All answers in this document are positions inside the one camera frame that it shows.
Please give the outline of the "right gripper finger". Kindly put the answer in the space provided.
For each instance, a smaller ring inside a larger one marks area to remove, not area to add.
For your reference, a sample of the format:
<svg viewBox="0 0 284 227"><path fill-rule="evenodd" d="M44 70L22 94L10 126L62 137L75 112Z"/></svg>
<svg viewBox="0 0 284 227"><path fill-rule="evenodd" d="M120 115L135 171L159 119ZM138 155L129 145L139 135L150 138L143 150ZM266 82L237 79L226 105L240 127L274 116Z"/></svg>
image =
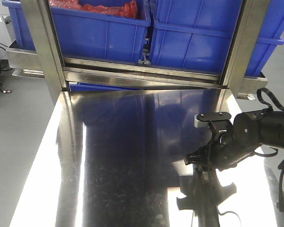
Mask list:
<svg viewBox="0 0 284 227"><path fill-rule="evenodd" d="M203 166L206 168L206 170L208 170L209 168L213 167L210 163L209 157L210 157L210 146L205 145L197 149L196 151L185 155L184 163L186 166L190 164Z"/></svg>

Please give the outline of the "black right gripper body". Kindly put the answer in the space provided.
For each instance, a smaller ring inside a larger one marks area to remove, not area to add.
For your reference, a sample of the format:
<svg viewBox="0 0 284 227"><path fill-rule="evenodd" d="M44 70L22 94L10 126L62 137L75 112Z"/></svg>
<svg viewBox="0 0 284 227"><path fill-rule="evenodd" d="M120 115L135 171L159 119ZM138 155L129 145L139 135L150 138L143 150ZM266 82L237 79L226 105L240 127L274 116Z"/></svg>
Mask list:
<svg viewBox="0 0 284 227"><path fill-rule="evenodd" d="M260 122L258 112L236 115L226 132L213 143L209 162L220 171L235 167L260 146Z"/></svg>

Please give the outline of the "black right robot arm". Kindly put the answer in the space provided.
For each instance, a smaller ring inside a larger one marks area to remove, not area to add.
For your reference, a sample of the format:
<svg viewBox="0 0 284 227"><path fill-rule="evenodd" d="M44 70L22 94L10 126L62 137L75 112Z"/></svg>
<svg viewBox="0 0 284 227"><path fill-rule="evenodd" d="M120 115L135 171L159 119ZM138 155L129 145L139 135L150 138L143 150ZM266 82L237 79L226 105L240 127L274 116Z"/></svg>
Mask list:
<svg viewBox="0 0 284 227"><path fill-rule="evenodd" d="M220 171L236 167L256 155L263 145L284 149L284 112L268 109L243 112L231 122L228 112L201 113L195 116L195 127L208 127L210 141L184 157L186 165L211 166Z"/></svg>

